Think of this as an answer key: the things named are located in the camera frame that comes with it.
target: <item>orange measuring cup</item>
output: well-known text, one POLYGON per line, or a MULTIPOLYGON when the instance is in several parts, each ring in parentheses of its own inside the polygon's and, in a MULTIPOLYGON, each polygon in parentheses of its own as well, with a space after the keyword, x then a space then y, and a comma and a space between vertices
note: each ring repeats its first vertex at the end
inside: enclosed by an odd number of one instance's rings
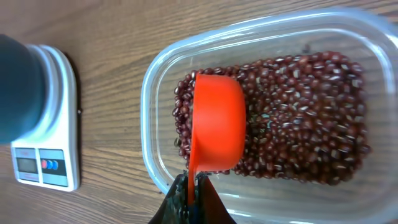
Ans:
POLYGON ((193 96, 188 206, 195 199, 197 171, 228 170, 241 158, 246 134, 243 91, 236 80, 197 75, 193 96))

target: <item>adzuki bean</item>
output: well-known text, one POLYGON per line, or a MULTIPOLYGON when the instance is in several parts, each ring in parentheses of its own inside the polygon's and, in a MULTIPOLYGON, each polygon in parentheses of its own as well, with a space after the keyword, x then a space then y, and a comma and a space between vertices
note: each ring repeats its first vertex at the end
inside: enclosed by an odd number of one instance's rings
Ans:
POLYGON ((239 82, 246 101, 245 146, 232 168, 236 175, 329 185, 349 181, 372 151, 363 72, 332 51, 192 70, 174 90, 178 154, 188 168, 197 74, 226 75, 239 82))

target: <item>wooden table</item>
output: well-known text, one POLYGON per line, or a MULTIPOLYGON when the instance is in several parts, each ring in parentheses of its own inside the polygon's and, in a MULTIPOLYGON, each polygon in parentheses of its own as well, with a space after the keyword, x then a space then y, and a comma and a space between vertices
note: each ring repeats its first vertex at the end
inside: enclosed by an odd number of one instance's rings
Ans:
POLYGON ((1 223, 147 223, 164 198, 141 153, 141 83, 154 57, 234 22, 337 5, 398 22, 396 0, 0 1, 0 32, 71 56, 83 108, 83 179, 75 192, 17 183, 9 147, 0 147, 1 223))

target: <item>plastic container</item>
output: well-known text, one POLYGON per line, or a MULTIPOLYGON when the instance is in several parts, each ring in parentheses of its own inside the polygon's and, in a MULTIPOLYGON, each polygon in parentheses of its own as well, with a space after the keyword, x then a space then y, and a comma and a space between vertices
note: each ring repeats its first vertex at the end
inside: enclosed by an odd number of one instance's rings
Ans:
POLYGON ((385 223, 398 218, 398 31, 355 9, 320 9, 240 22, 176 42, 151 63, 142 84, 142 154, 156 186, 167 193, 185 161, 174 146, 174 88, 192 69, 259 58, 339 51, 364 68, 366 124, 374 152, 354 179, 338 186, 293 180, 212 175, 232 214, 277 223, 385 223))

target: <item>scale platform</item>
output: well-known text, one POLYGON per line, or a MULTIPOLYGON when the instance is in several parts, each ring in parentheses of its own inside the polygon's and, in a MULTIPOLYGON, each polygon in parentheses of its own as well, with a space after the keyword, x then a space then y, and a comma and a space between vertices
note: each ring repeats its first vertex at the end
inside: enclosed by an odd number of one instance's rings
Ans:
POLYGON ((11 142, 15 177, 23 184, 70 192, 80 184, 75 74, 58 49, 26 47, 44 70, 46 94, 36 127, 11 142))

